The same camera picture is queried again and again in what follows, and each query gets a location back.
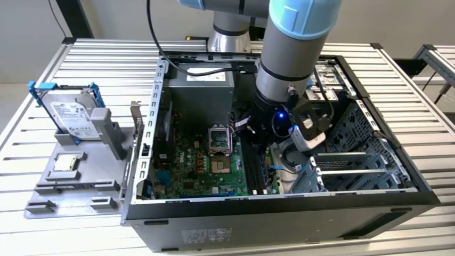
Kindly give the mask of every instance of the green circuit board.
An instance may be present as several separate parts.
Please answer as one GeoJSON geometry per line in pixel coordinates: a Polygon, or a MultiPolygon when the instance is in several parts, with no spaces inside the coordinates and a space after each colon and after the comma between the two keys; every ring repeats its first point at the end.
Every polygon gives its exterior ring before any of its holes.
{"type": "MultiPolygon", "coordinates": [[[[269,154],[265,159],[273,160],[269,154]]],[[[240,138],[232,135],[232,153],[209,156],[208,138],[199,136],[176,137],[175,161],[159,170],[155,181],[157,199],[247,196],[248,192],[240,138]]],[[[269,179],[268,193],[277,193],[277,176],[269,179]]]]}

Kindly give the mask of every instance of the blue latch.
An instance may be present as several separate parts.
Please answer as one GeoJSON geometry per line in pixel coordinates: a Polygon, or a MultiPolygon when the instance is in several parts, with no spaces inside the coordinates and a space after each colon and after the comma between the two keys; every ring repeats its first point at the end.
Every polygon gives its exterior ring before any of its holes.
{"type": "Polygon", "coordinates": [[[98,108],[105,108],[105,104],[101,98],[101,93],[100,93],[100,88],[98,86],[94,84],[94,82],[90,83],[89,88],[93,91],[94,94],[94,102],[98,108]]]}
{"type": "Polygon", "coordinates": [[[44,91],[52,91],[54,88],[57,88],[57,83],[40,83],[36,87],[36,89],[44,91]]]}
{"type": "Polygon", "coordinates": [[[29,81],[28,84],[26,84],[26,87],[28,87],[28,92],[29,94],[33,96],[36,102],[37,102],[37,105],[38,106],[42,106],[42,101],[40,99],[40,97],[37,96],[37,92],[34,90],[34,85],[36,85],[36,82],[34,81],[29,81]]]}

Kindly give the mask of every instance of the sticker label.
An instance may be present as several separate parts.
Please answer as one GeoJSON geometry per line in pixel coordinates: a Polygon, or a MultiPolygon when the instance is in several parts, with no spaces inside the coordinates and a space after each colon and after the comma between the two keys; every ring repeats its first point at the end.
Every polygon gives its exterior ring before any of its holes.
{"type": "Polygon", "coordinates": [[[85,107],[77,102],[52,102],[53,112],[68,133],[78,139],[98,139],[85,107]]]}
{"type": "Polygon", "coordinates": [[[228,242],[232,228],[189,229],[181,231],[185,244],[228,242]]]}
{"type": "MultiPolygon", "coordinates": [[[[219,70],[220,68],[188,68],[188,72],[191,73],[205,73],[213,70],[219,70]]],[[[208,76],[187,76],[187,81],[212,81],[212,82],[224,82],[225,81],[225,72],[220,72],[208,76]]]]}

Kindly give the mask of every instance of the wall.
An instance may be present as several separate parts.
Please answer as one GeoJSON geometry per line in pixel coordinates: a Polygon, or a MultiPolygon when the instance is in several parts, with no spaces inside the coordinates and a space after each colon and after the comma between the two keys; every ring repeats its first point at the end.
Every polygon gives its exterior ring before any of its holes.
{"type": "MultiPolygon", "coordinates": [[[[80,0],[96,38],[151,40],[145,0],[80,0]]],[[[213,12],[188,8],[177,0],[151,0],[153,29],[160,40],[209,36],[213,12]]]]}
{"type": "MultiPolygon", "coordinates": [[[[144,0],[81,0],[93,33],[100,38],[151,39],[144,0]]],[[[212,12],[152,0],[160,39],[209,36],[212,12]]],[[[455,44],[449,0],[344,0],[328,42],[379,42],[393,57],[411,57],[424,43],[455,44]]]]}
{"type": "MultiPolygon", "coordinates": [[[[50,2],[69,33],[54,0],[50,2]]],[[[0,84],[37,79],[62,38],[46,0],[0,0],[0,84]]]]}

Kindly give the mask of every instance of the cpu chip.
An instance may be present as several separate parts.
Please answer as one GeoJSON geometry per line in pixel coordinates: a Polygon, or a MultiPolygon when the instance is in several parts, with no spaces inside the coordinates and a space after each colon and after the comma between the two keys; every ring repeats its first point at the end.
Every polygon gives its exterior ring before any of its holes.
{"type": "Polygon", "coordinates": [[[212,157],[211,166],[212,173],[229,173],[231,172],[229,157],[212,157]]]}

